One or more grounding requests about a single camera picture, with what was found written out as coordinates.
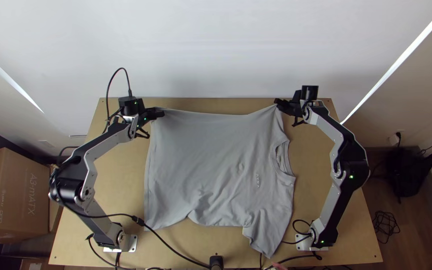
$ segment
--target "wooden table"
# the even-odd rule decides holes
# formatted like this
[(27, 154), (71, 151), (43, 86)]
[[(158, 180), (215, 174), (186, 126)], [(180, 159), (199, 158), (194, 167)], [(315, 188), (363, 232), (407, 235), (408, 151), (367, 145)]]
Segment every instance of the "wooden table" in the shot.
[[(148, 107), (164, 107), (185, 111), (248, 114), (273, 104), (273, 98), (144, 98)], [(334, 105), (328, 98), (322, 99), (333, 118), (338, 119)], [(116, 98), (110, 98), (109, 111), (118, 108)], [(106, 104), (104, 98), (98, 102), (89, 128), (87, 141), (97, 137), (104, 129)], [(294, 118), (284, 114), (284, 131), (290, 139), (289, 160), (297, 176), (294, 185), (294, 205), (291, 220), (311, 221), (319, 217), (331, 186), (329, 152), (333, 142), (316, 126), (292, 127)], [(151, 133), (150, 125), (144, 127)], [(144, 174), (150, 141), (137, 138), (120, 144), (95, 162), (98, 177), (95, 197), (106, 214), (127, 213), (144, 216)], [(123, 253), (121, 266), (130, 268), (197, 268), (165, 247), (151, 232), (145, 232), (127, 217), (111, 218), (125, 228), (127, 234), (138, 234), (136, 252)], [(303, 224), (297, 229), (307, 230)], [(354, 192), (338, 226), (339, 237), (329, 251), (320, 251), (323, 260), (313, 257), (296, 259), (287, 266), (330, 266), (382, 262), (380, 248), (373, 230), (370, 214), (361, 189)], [(258, 268), (259, 252), (252, 249), (243, 236), (241, 227), (201, 226), (185, 219), (158, 233), (179, 252), (205, 264), (209, 257), (218, 254), (224, 258), (226, 268)], [(72, 212), (65, 209), (52, 247), (50, 264), (69, 266), (107, 266), (97, 258), (85, 238), (90, 230)], [(289, 224), (283, 238), (293, 242), (295, 232)], [(96, 251), (110, 262), (115, 253)], [(281, 244), (271, 259), (263, 257), (268, 267), (272, 262), (308, 254), (297, 251), (295, 245)]]

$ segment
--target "robotic arm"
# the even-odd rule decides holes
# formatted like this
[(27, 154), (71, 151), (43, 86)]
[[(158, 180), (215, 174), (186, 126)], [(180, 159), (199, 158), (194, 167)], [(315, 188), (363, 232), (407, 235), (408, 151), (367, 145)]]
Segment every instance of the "robotic arm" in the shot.
[[(98, 246), (104, 247), (105, 252), (134, 252), (138, 237), (126, 235), (121, 224), (111, 222), (94, 199), (94, 185), (98, 176), (94, 162), (118, 144), (127, 143), (136, 137), (148, 139), (150, 135), (142, 127), (151, 120), (163, 117), (165, 113), (155, 108), (145, 108), (143, 100), (134, 96), (121, 97), (118, 101), (122, 115), (115, 117), (105, 133), (76, 148), (53, 171), (49, 181), (49, 198), (76, 212), (93, 231), (94, 240)], [(118, 122), (119, 117), (123, 118), (122, 123)], [(130, 217), (139, 225), (144, 225), (142, 219)]]
[(303, 85), (290, 101), (274, 100), (280, 111), (295, 117), (293, 127), (303, 123), (315, 125), (334, 142), (329, 153), (332, 185), (319, 218), (311, 223), (306, 234), (295, 236), (296, 241), (310, 236), (296, 244), (300, 251), (328, 250), (333, 246), (338, 238), (338, 223), (351, 195), (366, 182), (370, 172), (364, 148), (351, 131), (329, 115), (328, 109), (317, 97), (318, 86)]

